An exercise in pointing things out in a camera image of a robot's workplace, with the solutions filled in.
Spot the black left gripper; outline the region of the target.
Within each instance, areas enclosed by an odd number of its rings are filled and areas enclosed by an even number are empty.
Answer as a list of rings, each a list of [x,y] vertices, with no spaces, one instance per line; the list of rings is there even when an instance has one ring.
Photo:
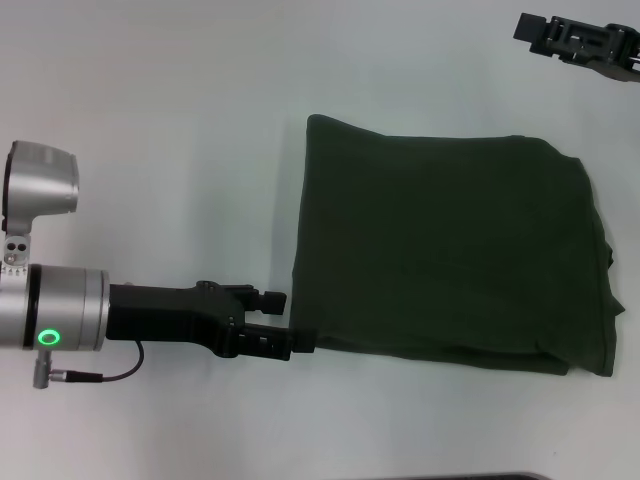
[[[289,361],[292,353],[315,351],[314,332],[244,325],[244,310],[282,316],[286,301],[283,292],[260,292],[253,285],[224,289],[199,282],[175,289],[113,284],[106,338],[193,343],[221,358],[240,355]]]

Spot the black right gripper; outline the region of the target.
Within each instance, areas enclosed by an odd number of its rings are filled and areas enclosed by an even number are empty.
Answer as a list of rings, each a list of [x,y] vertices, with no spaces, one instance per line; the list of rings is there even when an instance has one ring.
[[[522,13],[513,38],[529,43],[534,53],[556,54],[567,64],[598,64],[597,72],[609,79],[639,82],[639,32],[631,27]]]

